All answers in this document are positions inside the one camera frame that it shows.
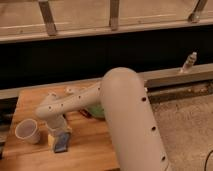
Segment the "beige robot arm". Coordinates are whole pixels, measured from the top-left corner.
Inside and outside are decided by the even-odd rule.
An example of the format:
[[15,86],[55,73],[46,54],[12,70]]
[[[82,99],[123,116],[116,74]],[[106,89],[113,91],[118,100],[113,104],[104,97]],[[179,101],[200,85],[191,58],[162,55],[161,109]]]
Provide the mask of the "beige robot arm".
[[172,171],[144,80],[132,69],[111,69],[100,82],[65,98],[48,96],[36,115],[54,130],[64,113],[97,103],[104,109],[121,171]]

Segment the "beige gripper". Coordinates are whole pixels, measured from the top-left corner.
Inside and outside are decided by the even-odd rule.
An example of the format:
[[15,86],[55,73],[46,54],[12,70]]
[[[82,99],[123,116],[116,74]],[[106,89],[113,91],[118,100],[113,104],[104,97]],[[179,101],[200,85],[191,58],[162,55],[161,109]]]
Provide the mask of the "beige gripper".
[[56,141],[62,133],[72,133],[72,128],[67,126],[65,128],[48,129],[48,145],[51,149],[54,148]]

